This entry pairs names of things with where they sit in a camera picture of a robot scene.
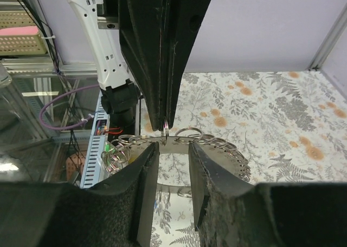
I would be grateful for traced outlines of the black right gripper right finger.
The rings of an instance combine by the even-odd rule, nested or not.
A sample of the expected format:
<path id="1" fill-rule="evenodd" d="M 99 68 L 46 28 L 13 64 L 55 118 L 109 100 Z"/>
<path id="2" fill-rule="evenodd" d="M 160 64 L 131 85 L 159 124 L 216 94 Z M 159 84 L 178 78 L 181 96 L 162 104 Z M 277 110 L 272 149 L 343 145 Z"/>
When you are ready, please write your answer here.
<path id="1" fill-rule="evenodd" d="M 189 145 L 201 246 L 346 246 L 346 183 L 249 184 Z"/>

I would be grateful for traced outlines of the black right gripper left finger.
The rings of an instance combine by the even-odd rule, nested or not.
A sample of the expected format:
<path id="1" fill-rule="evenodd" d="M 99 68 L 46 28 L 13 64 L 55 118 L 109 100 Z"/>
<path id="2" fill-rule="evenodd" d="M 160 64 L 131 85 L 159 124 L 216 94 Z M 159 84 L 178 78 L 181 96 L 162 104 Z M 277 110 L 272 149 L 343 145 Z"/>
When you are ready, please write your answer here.
<path id="1" fill-rule="evenodd" d="M 88 189 L 2 182 L 1 246 L 149 246 L 158 164 L 153 142 Z"/>

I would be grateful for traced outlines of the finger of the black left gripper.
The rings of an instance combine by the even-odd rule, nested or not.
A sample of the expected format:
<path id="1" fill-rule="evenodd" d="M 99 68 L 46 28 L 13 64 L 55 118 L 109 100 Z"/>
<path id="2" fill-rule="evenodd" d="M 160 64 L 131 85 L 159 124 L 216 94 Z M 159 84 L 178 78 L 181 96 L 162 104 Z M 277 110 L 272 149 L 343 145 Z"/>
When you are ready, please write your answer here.
<path id="1" fill-rule="evenodd" d="M 173 126 L 179 85 L 211 0 L 163 0 L 159 120 Z"/>
<path id="2" fill-rule="evenodd" d="M 146 101 L 152 129 L 163 129 L 160 42 L 163 0 L 118 0 L 121 52 Z"/>

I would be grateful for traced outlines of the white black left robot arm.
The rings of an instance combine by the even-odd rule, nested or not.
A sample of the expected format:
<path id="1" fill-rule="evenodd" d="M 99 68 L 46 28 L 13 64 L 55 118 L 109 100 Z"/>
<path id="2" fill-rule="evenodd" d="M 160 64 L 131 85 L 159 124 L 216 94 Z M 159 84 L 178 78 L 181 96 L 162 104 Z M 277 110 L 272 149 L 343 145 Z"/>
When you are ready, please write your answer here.
<path id="1" fill-rule="evenodd" d="M 102 105 L 134 123 L 144 98 L 151 127 L 168 135 L 179 87 L 211 0 L 67 0 L 92 50 Z"/>

